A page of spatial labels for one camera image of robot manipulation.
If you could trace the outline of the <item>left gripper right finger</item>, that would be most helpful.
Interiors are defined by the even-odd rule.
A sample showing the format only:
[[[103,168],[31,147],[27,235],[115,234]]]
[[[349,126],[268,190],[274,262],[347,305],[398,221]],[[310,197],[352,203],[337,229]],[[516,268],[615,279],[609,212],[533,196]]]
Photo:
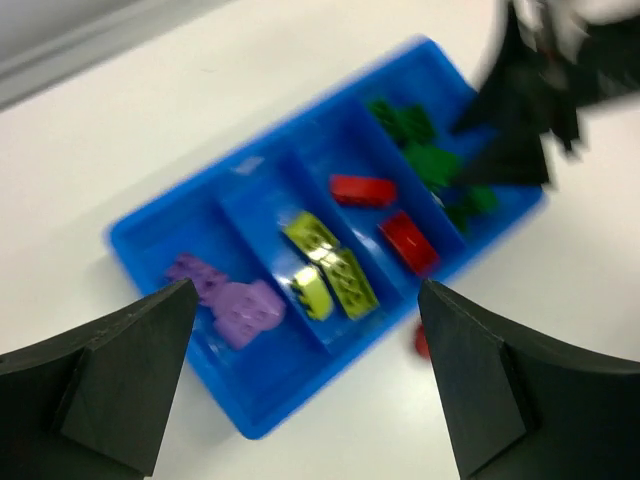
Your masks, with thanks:
[[[418,303],[460,478],[638,478],[638,362],[554,339],[435,280]]]

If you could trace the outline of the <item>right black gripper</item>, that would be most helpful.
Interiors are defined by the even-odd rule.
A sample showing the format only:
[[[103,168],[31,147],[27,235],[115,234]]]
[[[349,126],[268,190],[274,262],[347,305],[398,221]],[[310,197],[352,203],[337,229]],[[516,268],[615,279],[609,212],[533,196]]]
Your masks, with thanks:
[[[542,186],[550,174],[540,136],[566,150],[581,139],[578,111],[639,93],[639,16],[586,20],[560,1],[538,1],[537,25],[504,6],[495,61],[451,131],[500,133],[452,178],[455,186]]]

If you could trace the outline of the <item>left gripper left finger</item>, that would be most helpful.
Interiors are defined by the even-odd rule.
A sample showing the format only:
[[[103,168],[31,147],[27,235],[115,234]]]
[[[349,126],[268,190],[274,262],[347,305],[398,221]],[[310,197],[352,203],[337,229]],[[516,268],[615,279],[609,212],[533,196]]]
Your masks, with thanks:
[[[2,478],[152,476],[197,306],[182,280],[2,354]]]

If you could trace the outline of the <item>long green lego brick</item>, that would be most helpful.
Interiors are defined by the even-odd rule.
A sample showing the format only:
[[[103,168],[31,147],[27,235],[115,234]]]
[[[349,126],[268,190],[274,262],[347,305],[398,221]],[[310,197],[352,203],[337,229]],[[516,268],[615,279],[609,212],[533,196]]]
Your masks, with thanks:
[[[403,155],[423,184],[433,191],[449,187],[461,166],[457,155],[434,145],[409,143]]]

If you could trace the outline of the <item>dark green lego brick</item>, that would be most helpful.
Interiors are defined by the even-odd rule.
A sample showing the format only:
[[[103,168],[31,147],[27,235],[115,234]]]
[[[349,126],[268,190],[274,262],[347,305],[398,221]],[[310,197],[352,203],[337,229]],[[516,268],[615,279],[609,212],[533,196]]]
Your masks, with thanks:
[[[401,148],[411,143],[429,144],[436,138],[436,129],[420,105],[395,108],[386,100],[379,99],[370,102],[368,109]]]

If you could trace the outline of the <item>red yellow green lego stack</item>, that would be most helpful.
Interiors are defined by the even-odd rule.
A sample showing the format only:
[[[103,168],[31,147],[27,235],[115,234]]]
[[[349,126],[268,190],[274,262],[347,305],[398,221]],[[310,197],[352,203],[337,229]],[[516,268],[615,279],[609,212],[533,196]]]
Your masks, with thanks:
[[[430,351],[424,332],[424,325],[418,324],[414,332],[414,349],[416,353],[423,359],[430,359]]]

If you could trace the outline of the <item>red lego brick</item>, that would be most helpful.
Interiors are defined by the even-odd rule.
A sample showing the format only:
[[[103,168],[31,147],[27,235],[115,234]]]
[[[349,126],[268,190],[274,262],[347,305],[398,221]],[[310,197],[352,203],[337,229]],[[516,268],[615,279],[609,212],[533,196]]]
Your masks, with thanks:
[[[335,174],[329,191],[340,205],[386,208],[397,199],[395,184],[387,179]]]
[[[439,263],[439,254],[406,212],[395,212],[379,223],[378,229],[415,275],[426,275]]]

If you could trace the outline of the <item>purple lego brick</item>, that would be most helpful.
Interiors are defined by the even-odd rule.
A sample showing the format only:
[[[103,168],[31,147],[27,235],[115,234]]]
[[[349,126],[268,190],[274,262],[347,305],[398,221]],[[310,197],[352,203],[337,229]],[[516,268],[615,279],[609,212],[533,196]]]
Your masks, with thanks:
[[[166,270],[165,278],[171,282],[190,279],[199,296],[199,303],[213,307],[221,289],[229,279],[228,276],[190,253],[181,253]]]
[[[284,318],[286,305],[263,280],[229,282],[221,287],[212,311],[218,335],[231,348],[240,350],[260,333],[276,328]]]

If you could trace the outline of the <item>long lime lego brick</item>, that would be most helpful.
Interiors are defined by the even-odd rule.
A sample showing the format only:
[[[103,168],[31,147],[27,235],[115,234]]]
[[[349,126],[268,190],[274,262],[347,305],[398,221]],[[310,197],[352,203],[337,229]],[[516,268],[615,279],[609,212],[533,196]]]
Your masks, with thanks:
[[[320,260],[320,267],[349,319],[358,320],[379,306],[364,271],[350,249],[329,251]]]

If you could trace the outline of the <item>small lime lego brick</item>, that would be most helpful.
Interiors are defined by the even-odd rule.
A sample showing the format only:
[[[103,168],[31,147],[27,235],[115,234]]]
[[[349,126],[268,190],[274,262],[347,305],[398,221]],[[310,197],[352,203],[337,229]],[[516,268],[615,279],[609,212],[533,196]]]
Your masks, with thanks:
[[[309,211],[299,213],[284,227],[283,233],[306,258],[314,263],[320,262],[340,246],[339,240],[333,233]]]

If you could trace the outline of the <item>rounded green lego brick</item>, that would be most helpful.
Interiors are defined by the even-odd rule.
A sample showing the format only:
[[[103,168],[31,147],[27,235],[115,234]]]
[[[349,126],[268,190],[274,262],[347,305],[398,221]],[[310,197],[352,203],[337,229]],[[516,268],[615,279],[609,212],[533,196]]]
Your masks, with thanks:
[[[310,319],[325,321],[332,314],[333,299],[315,265],[309,264],[297,271],[291,280],[291,288]]]

